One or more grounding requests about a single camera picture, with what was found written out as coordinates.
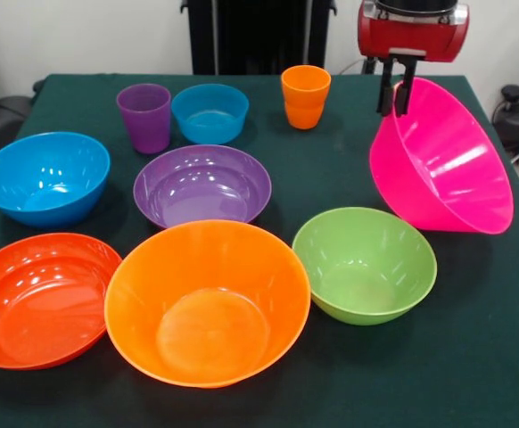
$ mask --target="pink bowl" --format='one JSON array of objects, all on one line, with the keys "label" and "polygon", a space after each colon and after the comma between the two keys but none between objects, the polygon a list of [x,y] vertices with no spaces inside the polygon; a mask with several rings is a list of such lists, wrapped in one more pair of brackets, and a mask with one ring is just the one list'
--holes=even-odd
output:
[{"label": "pink bowl", "polygon": [[497,235],[513,220],[495,146],[472,113],[429,80],[415,79],[408,115],[383,119],[370,167],[386,203],[414,227]]}]

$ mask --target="orange cup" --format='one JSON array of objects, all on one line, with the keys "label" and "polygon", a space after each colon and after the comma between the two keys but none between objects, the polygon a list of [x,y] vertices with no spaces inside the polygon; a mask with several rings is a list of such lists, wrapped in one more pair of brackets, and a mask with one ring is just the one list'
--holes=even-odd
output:
[{"label": "orange cup", "polygon": [[331,75],[314,65],[296,65],[284,71],[281,83],[289,124],[298,129],[314,128],[323,114]]}]

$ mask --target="white wall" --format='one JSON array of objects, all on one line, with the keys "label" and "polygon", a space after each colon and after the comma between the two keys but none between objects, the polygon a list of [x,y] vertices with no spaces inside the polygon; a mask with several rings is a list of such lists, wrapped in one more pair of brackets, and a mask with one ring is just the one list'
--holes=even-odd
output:
[{"label": "white wall", "polygon": [[[359,0],[336,0],[339,14],[331,15],[325,66],[338,73],[360,58],[357,46]],[[466,75],[487,113],[507,83],[519,84],[519,0],[460,0],[470,6],[467,40],[450,64],[418,65],[419,74]],[[350,72],[359,72],[360,65]]]},{"label": "white wall", "polygon": [[[461,0],[468,39],[455,62],[422,74],[465,74],[487,112],[506,83],[519,83],[519,0]],[[359,0],[336,0],[326,67],[358,59]],[[0,95],[30,94],[51,72],[190,73],[187,13],[180,0],[0,0]]]},{"label": "white wall", "polygon": [[52,72],[191,73],[179,0],[0,0],[0,95]]}]

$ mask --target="bowl rim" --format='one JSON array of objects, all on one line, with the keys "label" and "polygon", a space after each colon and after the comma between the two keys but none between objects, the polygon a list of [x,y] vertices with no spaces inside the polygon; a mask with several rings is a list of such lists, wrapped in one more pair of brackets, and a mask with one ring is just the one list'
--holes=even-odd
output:
[{"label": "bowl rim", "polygon": [[[469,109],[467,107],[465,107],[465,105],[460,100],[458,100],[448,89],[446,89],[445,87],[443,87],[441,85],[438,85],[436,82],[434,82],[434,81],[432,81],[432,80],[430,80],[428,78],[415,78],[415,82],[416,81],[419,81],[420,83],[425,84],[425,85],[427,85],[429,87],[433,87],[437,91],[440,91],[442,94],[444,94],[444,96],[448,97],[456,106],[459,107],[459,109],[462,111],[462,113],[465,114],[467,116],[467,118],[473,122],[474,126],[477,128],[477,130],[480,133],[480,135],[483,135],[485,137],[485,144],[484,144],[484,146],[488,147],[488,149],[489,149],[488,150],[488,154],[489,154],[489,156],[492,157],[493,161],[495,161],[496,163],[499,164],[500,171],[501,171],[501,176],[504,177],[506,182],[507,182],[507,207],[508,207],[508,213],[507,214],[509,215],[509,220],[507,221],[507,224],[503,228],[500,228],[500,229],[497,229],[497,228],[487,228],[487,227],[483,227],[483,226],[477,226],[474,223],[472,223],[469,218],[464,218],[464,216],[462,216],[461,214],[459,214],[455,210],[453,210],[452,207],[450,207],[444,200],[442,200],[440,197],[438,197],[437,194],[435,194],[432,191],[432,189],[430,188],[430,186],[426,182],[426,180],[423,177],[423,175],[419,174],[417,172],[418,171],[418,166],[416,165],[414,156],[411,155],[412,153],[410,153],[410,151],[408,150],[408,147],[404,143],[403,139],[399,138],[400,144],[402,145],[402,149],[404,150],[404,153],[408,156],[408,159],[410,160],[410,163],[412,164],[412,168],[414,169],[414,171],[416,171],[418,176],[420,176],[420,179],[424,182],[426,188],[428,189],[428,192],[432,193],[436,197],[436,199],[438,201],[440,201],[440,203],[446,208],[446,210],[448,210],[452,214],[452,216],[455,216],[461,222],[463,222],[465,225],[470,227],[472,230],[474,230],[474,231],[476,231],[478,233],[481,233],[481,234],[499,235],[499,234],[504,233],[505,231],[508,230],[508,228],[513,223],[513,219],[514,219],[514,216],[515,216],[515,200],[514,200],[514,197],[513,197],[513,190],[511,188],[511,180],[509,179],[509,175],[507,174],[506,167],[505,167],[503,161],[501,160],[501,157],[499,156],[498,149],[496,148],[495,144],[491,140],[491,138],[488,135],[488,133],[483,128],[483,126],[480,123],[480,121],[478,119],[476,119],[475,116],[469,111]],[[398,91],[399,88],[400,88],[400,82],[397,85],[395,85],[395,91]],[[391,114],[386,119],[392,120],[394,128],[396,129],[397,135],[401,136],[402,133],[400,132],[399,118],[394,113],[394,110],[392,110]]]},{"label": "bowl rim", "polygon": [[[176,94],[174,96],[174,98],[172,99],[172,101],[170,102],[170,109],[172,110],[172,114],[174,115],[174,117],[176,118],[176,120],[178,122],[186,123],[186,119],[183,117],[180,117],[178,115],[178,111],[177,111],[178,103],[181,103],[183,101],[183,99],[185,99],[187,96],[189,96],[190,93],[193,92],[195,89],[203,88],[203,87],[223,88],[223,89],[227,89],[228,91],[232,92],[233,94],[236,94],[237,96],[239,96],[243,100],[244,108],[237,116],[234,116],[234,119],[231,120],[230,123],[245,119],[246,115],[248,114],[248,111],[250,110],[250,100],[243,91],[241,91],[240,89],[238,89],[235,86],[225,85],[223,83],[201,83],[199,85],[192,85],[192,86],[184,88],[178,94]],[[191,123],[190,126],[194,127],[194,128],[225,128],[226,124],[211,126],[211,125],[192,124]]]},{"label": "bowl rim", "polygon": [[[116,259],[119,261],[119,264],[117,268],[122,263],[123,258],[120,256],[120,254],[112,248],[108,243],[101,241],[100,239],[94,238],[90,235],[84,235],[84,234],[78,234],[75,232],[52,232],[47,234],[40,234],[40,235],[33,235],[29,236],[27,238],[20,239],[18,241],[15,241],[13,243],[9,243],[8,245],[5,245],[4,247],[0,248],[0,255],[3,252],[9,251],[12,247],[17,246],[24,246],[26,243],[32,243],[34,241],[41,241],[45,238],[51,238],[51,237],[64,237],[64,236],[70,236],[70,237],[77,237],[78,239],[83,240],[84,242],[88,243],[98,243],[102,245],[102,247],[108,251],[112,256],[116,257]],[[107,294],[107,290],[109,290],[109,284],[111,283],[111,280],[105,285],[104,287],[104,294]],[[7,369],[7,370],[33,370],[33,369],[42,369],[42,368],[50,368],[54,366],[59,366],[61,364],[64,364],[66,362],[71,361],[74,358],[77,358],[82,353],[88,351],[93,345],[95,345],[105,334],[107,331],[107,325],[104,319],[104,311],[103,311],[103,325],[99,329],[98,332],[96,332],[90,340],[83,346],[78,347],[70,352],[66,352],[63,356],[60,356],[58,358],[54,358],[48,361],[44,361],[38,364],[20,364],[20,365],[6,365],[6,364],[0,364],[0,368]]]},{"label": "bowl rim", "polygon": [[[301,279],[302,279],[302,287],[301,287],[301,289],[305,289],[305,294],[306,294],[304,296],[305,297],[305,308],[304,308],[303,317],[301,319],[301,322],[300,322],[299,328],[297,329],[297,332],[293,335],[293,337],[289,341],[289,343],[287,343],[285,346],[283,346],[283,348],[279,352],[277,352],[276,355],[272,359],[270,359],[266,364],[261,365],[261,366],[255,368],[255,369],[251,370],[249,373],[242,374],[242,375],[239,375],[237,377],[233,377],[231,379],[226,379],[226,380],[220,381],[220,382],[211,382],[211,383],[180,382],[180,381],[175,381],[175,380],[172,380],[172,379],[167,379],[165,377],[158,376],[158,375],[156,375],[154,373],[151,373],[149,370],[146,370],[145,368],[140,367],[136,362],[132,361],[131,358],[129,358],[129,356],[121,349],[119,344],[117,342],[115,342],[115,339],[113,337],[113,333],[112,333],[112,330],[111,330],[111,324],[109,323],[109,315],[108,315],[108,312],[109,312],[109,299],[108,299],[108,296],[111,293],[111,289],[114,286],[115,278],[118,277],[118,274],[119,274],[120,270],[124,269],[124,267],[126,266],[127,259],[129,257],[132,257],[136,252],[140,251],[139,249],[142,248],[143,246],[145,246],[146,243],[148,243],[148,242],[150,242],[152,240],[162,239],[161,237],[166,235],[166,234],[175,233],[177,230],[179,230],[181,228],[190,228],[190,227],[193,227],[196,224],[198,224],[198,225],[201,225],[201,224],[209,224],[209,225],[216,224],[216,225],[223,225],[223,226],[228,225],[230,227],[233,226],[233,227],[249,228],[250,230],[253,229],[256,233],[268,236],[268,238],[270,240],[272,240],[276,245],[279,245],[280,247],[285,248],[285,249],[287,249],[290,252],[290,257],[295,262],[295,264],[296,264],[296,266],[298,268],[298,273],[301,275]],[[229,385],[233,385],[235,383],[239,383],[239,382],[241,382],[241,381],[243,381],[245,379],[249,379],[249,378],[257,375],[258,373],[261,373],[264,370],[267,370],[268,368],[273,366],[277,361],[279,361],[291,349],[291,347],[297,342],[297,340],[301,336],[301,333],[303,333],[303,330],[305,330],[305,325],[307,324],[307,320],[309,318],[309,311],[310,311],[310,307],[311,307],[311,304],[310,304],[311,303],[310,291],[311,291],[311,282],[309,280],[309,276],[307,275],[307,270],[305,269],[305,267],[303,266],[303,263],[301,262],[301,259],[295,253],[295,251],[293,251],[289,247],[289,245],[287,245],[287,243],[285,243],[278,236],[270,233],[269,231],[267,231],[265,229],[262,229],[261,227],[250,225],[250,224],[247,224],[247,223],[242,223],[242,222],[239,222],[239,221],[214,220],[214,219],[211,219],[211,220],[198,220],[198,221],[193,221],[193,222],[190,222],[190,223],[184,223],[182,225],[174,226],[174,227],[171,227],[169,229],[165,229],[165,230],[160,231],[159,233],[157,233],[157,234],[151,236],[150,238],[146,239],[145,241],[139,243],[135,247],[135,249],[133,249],[127,255],[127,257],[125,257],[123,259],[123,261],[119,264],[119,266],[115,270],[115,273],[113,274],[113,276],[111,278],[111,281],[109,282],[109,285],[107,286],[107,292],[105,294],[105,304],[104,304],[105,324],[106,324],[106,327],[107,327],[107,334],[109,335],[109,338],[111,339],[111,343],[113,344],[115,349],[118,351],[118,353],[132,367],[136,368],[139,372],[144,373],[145,375],[151,377],[152,379],[156,379],[156,380],[158,380],[160,382],[168,383],[168,384],[172,384],[172,385],[176,385],[176,386],[185,386],[185,387],[203,388],[203,389],[223,388],[223,387],[227,387]]]},{"label": "bowl rim", "polygon": [[[141,211],[141,213],[143,214],[143,216],[145,218],[147,218],[149,221],[151,221],[152,223],[154,223],[154,225],[158,226],[158,227],[162,227],[162,228],[170,228],[170,227],[174,227],[174,226],[168,226],[166,225],[164,222],[158,222],[158,221],[155,221],[152,216],[149,215],[149,213],[141,207],[141,205],[139,204],[138,202],[138,199],[136,197],[136,192],[135,192],[135,189],[137,187],[137,182],[141,179],[141,176],[142,174],[153,164],[153,163],[156,163],[157,161],[159,161],[161,158],[163,157],[166,157],[168,155],[170,155],[171,153],[176,153],[176,152],[189,152],[189,151],[192,151],[192,150],[199,150],[199,149],[207,149],[207,148],[210,148],[211,150],[213,151],[220,151],[220,152],[235,152],[235,153],[238,153],[238,154],[242,154],[244,157],[246,157],[247,159],[251,160],[252,162],[254,162],[257,166],[259,166],[259,169],[262,171],[264,177],[268,180],[268,197],[266,198],[265,201],[263,201],[259,208],[256,210],[257,212],[254,212],[253,213],[253,216],[247,216],[246,217],[246,220],[245,221],[240,221],[239,223],[250,223],[251,221],[253,221],[259,214],[261,214],[261,212],[268,206],[269,204],[269,201],[271,200],[271,194],[272,194],[272,191],[273,191],[273,184],[271,182],[271,177],[269,176],[269,172],[268,170],[266,169],[266,167],[259,161],[257,160],[256,158],[254,158],[253,156],[251,156],[249,153],[247,152],[244,152],[243,150],[238,150],[238,149],[235,149],[234,147],[230,147],[230,146],[227,146],[227,145],[222,145],[222,144],[189,144],[189,145],[183,145],[182,147],[178,147],[176,149],[173,149],[173,150],[170,150],[168,152],[165,152],[165,153],[162,153],[160,154],[159,156],[157,156],[156,158],[154,158],[153,160],[151,160],[149,163],[147,163],[146,165],[144,165],[141,170],[138,172],[138,174],[136,175],[136,178],[135,178],[135,182],[133,183],[133,199],[135,200],[135,205],[136,207],[138,208],[139,211]],[[213,220],[214,218],[204,218],[203,220]],[[180,225],[183,225],[187,222],[184,222],[184,223],[180,223],[178,225],[175,225],[175,226],[180,226]]]},{"label": "bowl rim", "polygon": [[52,131],[52,132],[44,132],[44,133],[40,133],[40,134],[34,134],[34,135],[31,135],[31,136],[25,136],[23,138],[20,138],[18,140],[15,140],[15,141],[11,142],[6,147],[2,148],[0,150],[0,156],[3,155],[5,152],[9,152],[12,149],[12,147],[14,147],[15,145],[26,144],[28,141],[33,140],[33,139],[42,139],[42,138],[46,138],[46,137],[49,137],[49,136],[58,136],[58,135],[78,136],[79,138],[85,139],[88,142],[93,143],[94,145],[96,145],[99,148],[101,148],[101,152],[103,153],[103,159],[105,161],[105,170],[97,178],[97,180],[96,180],[97,182],[95,183],[95,185],[93,185],[87,192],[81,194],[77,199],[74,199],[72,201],[65,202],[65,203],[58,203],[58,204],[55,204],[55,205],[53,205],[51,207],[45,208],[43,210],[24,210],[24,209],[16,210],[13,207],[6,207],[6,206],[4,206],[1,203],[0,203],[0,210],[7,210],[7,211],[13,211],[13,212],[16,212],[16,213],[24,213],[24,214],[44,213],[44,212],[49,212],[49,211],[52,211],[52,210],[58,210],[59,208],[67,207],[67,206],[71,205],[72,203],[75,203],[77,201],[81,201],[82,199],[87,197],[89,194],[91,194],[94,191],[96,191],[107,180],[107,177],[109,176],[109,172],[111,170],[111,156],[109,154],[109,151],[96,138],[93,138],[91,136],[87,136],[85,134],[80,134],[79,132]]},{"label": "bowl rim", "polygon": [[391,214],[389,212],[386,212],[386,211],[377,210],[377,209],[368,208],[368,207],[340,207],[340,208],[334,208],[334,209],[331,209],[331,210],[323,211],[323,212],[317,214],[315,217],[310,218],[297,231],[297,234],[295,234],[295,236],[293,237],[293,242],[292,242],[293,251],[295,251],[295,247],[296,247],[296,244],[298,242],[298,239],[299,239],[300,235],[305,232],[305,229],[308,227],[308,225],[310,225],[311,223],[314,223],[315,221],[318,221],[322,217],[333,215],[334,213],[339,212],[339,211],[340,212],[344,212],[344,211],[350,211],[350,212],[358,211],[358,212],[361,212],[361,211],[364,211],[364,212],[372,213],[372,214],[374,214],[376,216],[383,216],[385,218],[393,218],[395,220],[398,220],[408,230],[411,230],[415,235],[417,235],[418,239],[420,239],[420,241],[424,244],[424,247],[426,248],[426,251],[427,251],[428,255],[430,256],[430,259],[432,260],[432,264],[433,264],[433,266],[432,266],[432,279],[430,280],[430,283],[428,284],[428,286],[424,289],[424,292],[417,299],[415,299],[412,303],[410,303],[410,304],[408,304],[408,305],[406,305],[404,307],[401,307],[401,308],[396,308],[396,309],[388,310],[388,311],[384,311],[384,312],[362,312],[362,311],[354,311],[354,310],[351,310],[351,309],[346,309],[346,308],[342,307],[341,305],[337,305],[335,303],[332,303],[331,301],[329,301],[328,299],[323,297],[320,293],[316,292],[313,289],[313,287],[311,287],[311,294],[313,296],[315,296],[316,298],[320,299],[321,301],[323,301],[326,305],[330,306],[331,308],[339,309],[340,311],[348,313],[348,314],[359,315],[359,316],[363,316],[363,317],[384,317],[384,316],[389,316],[389,315],[397,315],[397,314],[399,314],[401,312],[408,311],[408,310],[412,309],[414,306],[416,306],[418,303],[420,303],[422,300],[424,300],[428,294],[430,294],[430,291],[434,287],[434,284],[436,282],[436,278],[438,276],[438,260],[436,259],[436,254],[435,254],[432,246],[430,245],[428,240],[424,237],[424,235],[422,235],[420,233],[420,231],[418,229],[416,229],[415,227],[410,225],[407,221],[403,220],[402,218],[399,218],[399,217],[397,217],[397,216],[395,216],[395,215],[393,215],[393,214]]}]

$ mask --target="orange bowl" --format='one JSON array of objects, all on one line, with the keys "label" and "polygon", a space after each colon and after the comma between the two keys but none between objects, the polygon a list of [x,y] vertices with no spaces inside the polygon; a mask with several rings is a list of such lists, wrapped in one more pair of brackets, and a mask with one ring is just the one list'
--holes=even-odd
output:
[{"label": "orange bowl", "polygon": [[159,381],[218,388],[280,359],[309,313],[309,280],[277,237],[228,220],[164,230],[113,276],[105,322],[119,353]]},{"label": "orange bowl", "polygon": [[0,250],[0,367],[60,365],[104,333],[103,302],[121,258],[90,236],[47,234]]}]

